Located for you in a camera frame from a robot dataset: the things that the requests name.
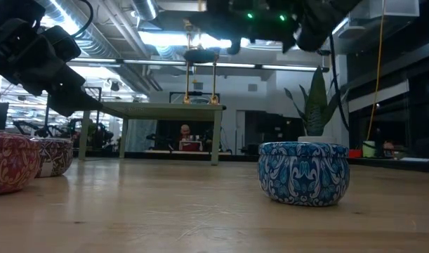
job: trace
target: blue patterned tin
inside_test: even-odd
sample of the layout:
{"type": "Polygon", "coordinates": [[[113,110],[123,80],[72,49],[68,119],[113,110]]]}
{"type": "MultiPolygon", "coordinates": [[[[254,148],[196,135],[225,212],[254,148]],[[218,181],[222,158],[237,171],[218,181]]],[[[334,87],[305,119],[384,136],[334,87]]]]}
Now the blue patterned tin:
{"type": "Polygon", "coordinates": [[[264,193],[291,205],[336,205],[350,184],[348,148],[326,143],[264,143],[258,177],[264,193]]]}

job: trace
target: tin lid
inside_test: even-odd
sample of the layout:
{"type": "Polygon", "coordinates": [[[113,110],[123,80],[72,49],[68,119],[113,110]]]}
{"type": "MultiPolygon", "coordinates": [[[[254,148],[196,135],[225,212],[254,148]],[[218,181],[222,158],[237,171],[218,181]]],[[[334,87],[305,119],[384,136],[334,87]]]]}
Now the tin lid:
{"type": "Polygon", "coordinates": [[[337,144],[301,143],[295,141],[264,143],[260,155],[286,155],[298,157],[348,157],[348,148],[337,144]]]}
{"type": "Polygon", "coordinates": [[[0,133],[0,148],[39,150],[40,147],[41,144],[35,137],[0,133]]]}
{"type": "Polygon", "coordinates": [[[68,138],[40,138],[42,148],[48,149],[65,149],[73,148],[73,142],[68,138]]]}

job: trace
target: green table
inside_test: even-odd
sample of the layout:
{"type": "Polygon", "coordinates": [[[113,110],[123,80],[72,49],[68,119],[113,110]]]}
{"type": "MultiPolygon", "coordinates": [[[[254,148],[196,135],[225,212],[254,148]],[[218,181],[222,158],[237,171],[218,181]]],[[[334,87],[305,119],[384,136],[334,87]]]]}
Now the green table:
{"type": "MultiPolygon", "coordinates": [[[[130,119],[155,119],[155,120],[191,120],[214,122],[213,150],[211,152],[211,164],[217,165],[219,161],[220,122],[224,105],[185,105],[172,103],[120,103],[104,102],[101,112],[122,118],[121,146],[119,157],[125,158],[125,144],[130,119]]],[[[84,112],[81,136],[79,160],[85,160],[86,140],[88,139],[89,111],[84,112]]]]}

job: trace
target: ceiling light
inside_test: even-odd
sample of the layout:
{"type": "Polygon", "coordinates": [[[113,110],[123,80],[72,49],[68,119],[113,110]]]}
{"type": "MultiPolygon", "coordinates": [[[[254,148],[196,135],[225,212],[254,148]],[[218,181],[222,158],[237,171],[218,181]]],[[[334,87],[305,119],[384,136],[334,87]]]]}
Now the ceiling light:
{"type": "Polygon", "coordinates": [[[46,105],[32,105],[24,103],[10,103],[11,108],[36,108],[36,109],[46,109],[46,105]]]}
{"type": "MultiPolygon", "coordinates": [[[[197,67],[213,67],[213,63],[195,63],[197,67]]],[[[235,68],[255,68],[254,64],[243,63],[217,63],[218,67],[235,67],[235,68]]]]}
{"type": "Polygon", "coordinates": [[[120,64],[89,63],[89,67],[121,67],[120,64]]]}
{"type": "Polygon", "coordinates": [[[288,66],[288,65],[263,65],[263,70],[293,70],[293,71],[306,71],[314,72],[316,67],[303,67],[303,66],[288,66]]]}
{"type": "Polygon", "coordinates": [[[71,60],[75,63],[116,63],[116,59],[104,59],[104,58],[75,58],[71,60]]]}
{"type": "Polygon", "coordinates": [[[186,66],[186,62],[178,60],[125,60],[124,62],[127,64],[186,66]]]}
{"type": "Polygon", "coordinates": [[[113,73],[113,71],[108,70],[106,67],[81,67],[81,66],[71,66],[71,68],[79,73],[82,77],[91,78],[95,77],[98,79],[118,79],[120,76],[113,73]]]}
{"type": "Polygon", "coordinates": [[[348,23],[348,18],[344,18],[343,20],[342,20],[342,22],[340,22],[339,23],[339,25],[338,26],[336,26],[336,28],[334,28],[334,30],[333,30],[333,34],[335,34],[335,33],[337,33],[345,24],[347,24],[348,23]]]}
{"type": "MultiPolygon", "coordinates": [[[[184,33],[165,33],[165,32],[139,32],[141,39],[145,44],[153,46],[187,46],[187,37],[184,33]]],[[[231,41],[227,39],[215,39],[207,34],[201,37],[195,36],[191,41],[192,45],[201,44],[204,48],[219,47],[230,48],[231,41]]],[[[250,44],[248,39],[241,39],[241,46],[250,44]]]]}

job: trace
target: red object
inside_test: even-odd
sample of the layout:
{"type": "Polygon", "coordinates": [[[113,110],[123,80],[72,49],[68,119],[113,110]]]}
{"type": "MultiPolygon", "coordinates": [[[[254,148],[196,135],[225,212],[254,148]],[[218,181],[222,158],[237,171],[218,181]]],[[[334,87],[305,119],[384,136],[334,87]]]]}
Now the red object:
{"type": "Polygon", "coordinates": [[[44,138],[41,143],[41,168],[37,177],[63,175],[71,166],[73,143],[69,139],[44,138]]]}
{"type": "Polygon", "coordinates": [[[349,158],[361,158],[362,157],[362,150],[350,150],[348,153],[349,158]]]}
{"type": "Polygon", "coordinates": [[[39,170],[37,139],[0,133],[0,194],[22,190],[39,170]]]}
{"type": "Polygon", "coordinates": [[[181,151],[197,152],[200,151],[200,143],[185,143],[181,145],[181,151]]]}

